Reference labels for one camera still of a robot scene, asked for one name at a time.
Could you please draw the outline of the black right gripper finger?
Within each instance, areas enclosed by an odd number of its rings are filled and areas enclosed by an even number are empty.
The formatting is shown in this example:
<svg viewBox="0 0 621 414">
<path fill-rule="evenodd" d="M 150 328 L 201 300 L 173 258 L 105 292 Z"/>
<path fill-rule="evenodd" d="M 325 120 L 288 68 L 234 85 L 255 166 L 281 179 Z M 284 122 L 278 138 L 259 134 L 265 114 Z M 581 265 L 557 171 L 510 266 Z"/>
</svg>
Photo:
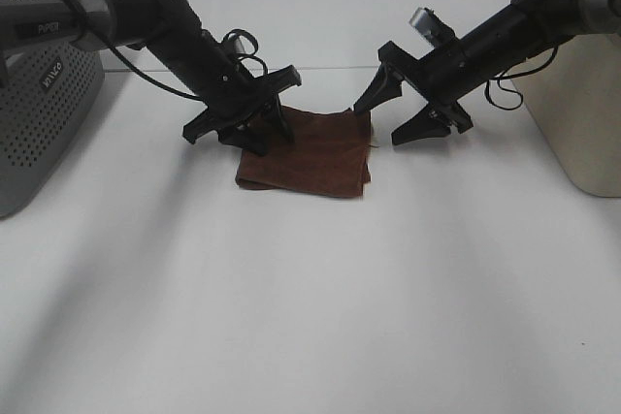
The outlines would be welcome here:
<svg viewBox="0 0 621 414">
<path fill-rule="evenodd" d="M 432 107 L 426 106 L 394 130 L 391 134 L 391 141 L 394 145 L 401 145 L 424 139 L 445 138 L 450 134 L 449 125 L 438 118 L 438 114 Z"/>
<path fill-rule="evenodd" d="M 353 106 L 356 114 L 371 111 L 389 100 L 402 96 L 402 80 L 393 74 L 393 70 L 382 64 L 371 83 Z"/>
</svg>

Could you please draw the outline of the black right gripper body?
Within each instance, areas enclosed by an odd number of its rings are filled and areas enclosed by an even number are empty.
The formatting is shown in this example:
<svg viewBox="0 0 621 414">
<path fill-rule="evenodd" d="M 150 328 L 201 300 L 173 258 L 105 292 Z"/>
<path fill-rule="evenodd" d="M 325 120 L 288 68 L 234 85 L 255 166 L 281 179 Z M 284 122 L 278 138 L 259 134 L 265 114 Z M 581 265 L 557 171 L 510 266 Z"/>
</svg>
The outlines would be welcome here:
<svg viewBox="0 0 621 414">
<path fill-rule="evenodd" d="M 450 130 L 456 128 L 464 133 L 473 127 L 472 119 L 459 105 L 459 94 L 455 91 L 466 69 L 466 59 L 457 37 L 439 48 L 433 48 L 420 59 L 389 41 L 379 49 L 378 57 L 380 63 L 388 65 L 397 78 L 406 81 L 424 97 L 426 106 L 432 107 Z"/>
</svg>

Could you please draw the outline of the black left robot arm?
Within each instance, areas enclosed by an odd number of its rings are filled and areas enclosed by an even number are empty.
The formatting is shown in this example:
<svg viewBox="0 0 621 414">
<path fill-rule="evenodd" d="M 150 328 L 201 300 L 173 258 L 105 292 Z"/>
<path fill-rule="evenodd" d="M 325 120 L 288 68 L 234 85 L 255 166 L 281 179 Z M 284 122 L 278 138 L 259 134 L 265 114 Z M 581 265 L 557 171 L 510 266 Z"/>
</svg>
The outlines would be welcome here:
<svg viewBox="0 0 621 414">
<path fill-rule="evenodd" d="M 249 123 L 261 116 L 287 141 L 294 134 L 279 95 L 300 85 L 294 66 L 254 76 L 233 29 L 221 41 L 202 26 L 187 0 L 1 0 L 1 55 L 68 43 L 83 51 L 147 48 L 206 109 L 184 125 L 190 143 L 216 132 L 221 143 L 264 155 L 268 146 Z"/>
</svg>

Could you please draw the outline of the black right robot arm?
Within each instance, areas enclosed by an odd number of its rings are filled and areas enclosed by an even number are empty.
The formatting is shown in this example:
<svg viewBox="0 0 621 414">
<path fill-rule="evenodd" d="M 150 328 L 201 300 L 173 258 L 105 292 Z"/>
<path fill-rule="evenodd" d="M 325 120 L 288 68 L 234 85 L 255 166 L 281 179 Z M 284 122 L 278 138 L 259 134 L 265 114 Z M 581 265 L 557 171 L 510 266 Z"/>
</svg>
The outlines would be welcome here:
<svg viewBox="0 0 621 414">
<path fill-rule="evenodd" d="M 380 66 L 354 111 L 364 113 L 402 94 L 410 84 L 427 102 L 392 133 L 393 144 L 442 138 L 473 126 L 459 99 L 525 60 L 575 36 L 620 30 L 620 0 L 511 0 L 463 37 L 432 10 L 419 8 L 413 28 L 432 50 L 416 59 L 393 42 L 378 51 Z"/>
</svg>

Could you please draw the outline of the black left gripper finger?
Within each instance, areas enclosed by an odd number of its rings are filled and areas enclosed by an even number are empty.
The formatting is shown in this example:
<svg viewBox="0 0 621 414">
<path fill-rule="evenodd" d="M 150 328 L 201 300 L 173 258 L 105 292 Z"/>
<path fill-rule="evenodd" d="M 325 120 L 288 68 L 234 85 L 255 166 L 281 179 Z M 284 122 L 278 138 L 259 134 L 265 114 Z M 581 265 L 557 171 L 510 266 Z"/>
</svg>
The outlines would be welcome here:
<svg viewBox="0 0 621 414">
<path fill-rule="evenodd" d="M 257 156 L 266 155 L 263 138 L 246 126 L 228 127 L 217 131 L 218 141 L 224 145 L 247 150 Z"/>
<path fill-rule="evenodd" d="M 264 120 L 270 124 L 287 142 L 294 142 L 294 133 L 285 118 L 280 99 L 271 101 L 264 110 Z"/>
</svg>

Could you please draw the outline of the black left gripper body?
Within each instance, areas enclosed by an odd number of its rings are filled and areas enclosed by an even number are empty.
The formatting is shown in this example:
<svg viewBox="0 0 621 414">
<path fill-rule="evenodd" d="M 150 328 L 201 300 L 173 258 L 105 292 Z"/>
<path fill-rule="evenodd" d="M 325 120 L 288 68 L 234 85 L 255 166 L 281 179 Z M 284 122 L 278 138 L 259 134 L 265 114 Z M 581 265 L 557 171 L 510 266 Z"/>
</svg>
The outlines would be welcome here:
<svg viewBox="0 0 621 414">
<path fill-rule="evenodd" d="M 234 30 L 229 36 L 233 34 L 251 37 L 244 30 Z M 190 143 L 196 143 L 211 131 L 248 127 L 255 115 L 264 120 L 264 110 L 271 101 L 279 99 L 284 90 L 302 84 L 300 74 L 292 65 L 253 76 L 244 61 L 257 60 L 256 55 L 227 56 L 222 44 L 206 30 L 181 33 L 181 56 L 181 81 L 207 106 L 183 127 L 182 135 Z"/>
</svg>

